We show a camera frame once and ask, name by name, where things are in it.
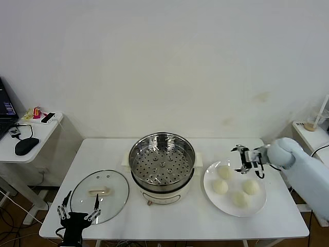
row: white plate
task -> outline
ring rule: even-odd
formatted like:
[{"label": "white plate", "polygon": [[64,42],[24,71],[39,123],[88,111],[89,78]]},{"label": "white plate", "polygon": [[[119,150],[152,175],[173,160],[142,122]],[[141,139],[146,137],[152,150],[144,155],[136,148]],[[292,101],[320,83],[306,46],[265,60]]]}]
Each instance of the white plate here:
[{"label": "white plate", "polygon": [[[240,174],[234,171],[233,177],[230,180],[225,180],[228,184],[228,191],[224,195],[217,194],[212,188],[212,183],[215,180],[222,180],[222,178],[217,172],[219,166],[229,165],[232,167],[232,169],[238,169],[240,168],[240,164],[241,163],[234,165],[232,164],[232,162],[230,162],[229,159],[223,162],[215,162],[206,170],[206,173],[204,175],[204,186],[210,201],[220,210],[226,212],[227,214],[238,217],[249,217],[257,214],[260,210],[262,210],[266,203],[265,185],[261,181],[261,179],[256,176],[253,170],[249,171],[247,174]],[[239,208],[233,204],[233,201],[231,199],[232,193],[237,190],[243,191],[242,183],[248,179],[256,180],[259,183],[260,191],[256,195],[248,195],[250,197],[250,205],[248,208]]]}]

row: computer mouse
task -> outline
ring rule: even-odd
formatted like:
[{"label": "computer mouse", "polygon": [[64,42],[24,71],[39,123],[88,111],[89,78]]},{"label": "computer mouse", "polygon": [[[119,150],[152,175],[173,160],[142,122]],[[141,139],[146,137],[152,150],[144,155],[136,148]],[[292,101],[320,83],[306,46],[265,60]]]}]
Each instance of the computer mouse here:
[{"label": "computer mouse", "polygon": [[30,137],[24,140],[21,140],[15,146],[15,154],[22,156],[31,151],[31,149],[39,143],[39,139]]}]

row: laptop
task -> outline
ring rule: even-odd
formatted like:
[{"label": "laptop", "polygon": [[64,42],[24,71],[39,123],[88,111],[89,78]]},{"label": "laptop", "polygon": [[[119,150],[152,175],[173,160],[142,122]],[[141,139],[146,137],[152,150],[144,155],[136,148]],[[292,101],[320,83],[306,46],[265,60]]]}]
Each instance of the laptop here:
[{"label": "laptop", "polygon": [[12,106],[7,91],[0,78],[0,138],[6,134],[18,119],[19,117]]}]

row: white table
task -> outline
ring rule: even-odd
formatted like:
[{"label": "white table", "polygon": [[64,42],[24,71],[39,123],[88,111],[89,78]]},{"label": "white table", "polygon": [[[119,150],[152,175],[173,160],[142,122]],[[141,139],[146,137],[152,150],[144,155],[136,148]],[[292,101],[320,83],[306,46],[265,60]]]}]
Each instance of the white table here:
[{"label": "white table", "polygon": [[[38,210],[46,210],[48,208],[47,203],[43,200],[48,191],[42,190],[39,195],[35,194],[24,181],[12,171],[11,164],[32,162],[62,119],[63,114],[56,113],[56,119],[49,124],[30,123],[20,120],[19,123],[22,125],[32,125],[33,137],[40,140],[26,155],[18,156],[15,154],[15,145],[18,143],[18,140],[12,138],[8,132],[0,139],[0,174],[8,184],[33,203],[34,207],[30,210],[32,215],[36,215]],[[19,127],[19,130],[21,132],[21,139],[30,137],[31,129],[29,126]],[[23,224],[31,224],[32,220],[33,219],[27,215]]]},{"label": "white table", "polygon": [[[195,176],[191,188],[180,201],[170,205],[147,206],[131,175],[121,166],[123,156],[136,139],[85,139],[58,191],[53,206],[40,229],[40,236],[57,238],[60,227],[56,206],[70,190],[89,174],[103,169],[121,172],[128,180],[130,194],[123,210],[111,220],[83,231],[84,239],[130,240],[242,240],[285,239],[308,235],[300,215],[280,174],[265,166],[267,202],[263,210],[250,218],[228,215],[216,208],[203,188],[203,175]],[[189,139],[203,155],[204,170],[227,157],[242,144],[249,148],[263,145],[260,139]]]},{"label": "white table", "polygon": [[[296,120],[293,122],[293,127],[312,152],[329,144],[329,134],[324,129],[317,127],[314,132],[308,131],[304,128],[304,123],[305,121]],[[329,148],[319,150],[315,157],[329,168]]]}]

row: laptop screen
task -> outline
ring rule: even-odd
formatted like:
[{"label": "laptop screen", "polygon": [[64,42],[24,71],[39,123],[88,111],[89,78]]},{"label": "laptop screen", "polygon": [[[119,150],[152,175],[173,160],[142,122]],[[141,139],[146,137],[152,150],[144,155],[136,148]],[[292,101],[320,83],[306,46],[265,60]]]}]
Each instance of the laptop screen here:
[{"label": "laptop screen", "polygon": [[16,117],[16,112],[12,106],[5,87],[0,79],[0,117]]}]

